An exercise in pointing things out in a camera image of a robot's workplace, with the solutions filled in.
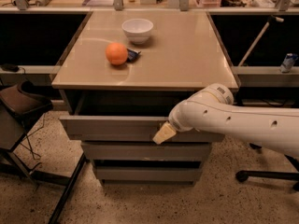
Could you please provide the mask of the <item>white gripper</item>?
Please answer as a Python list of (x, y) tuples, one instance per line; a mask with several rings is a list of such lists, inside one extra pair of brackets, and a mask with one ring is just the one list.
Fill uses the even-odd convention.
[(194, 104), (189, 101), (183, 101), (177, 104), (170, 112), (168, 120), (160, 130), (153, 136), (155, 144), (160, 145), (164, 141), (172, 138), (178, 132), (187, 132), (194, 128), (192, 116), (194, 115)]

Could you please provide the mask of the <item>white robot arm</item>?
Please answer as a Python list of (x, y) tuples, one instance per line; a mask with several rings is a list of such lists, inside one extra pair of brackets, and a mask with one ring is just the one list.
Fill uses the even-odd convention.
[(160, 145), (192, 129), (221, 133), (299, 158), (299, 110), (233, 104), (230, 90), (215, 83), (178, 103), (153, 137)]

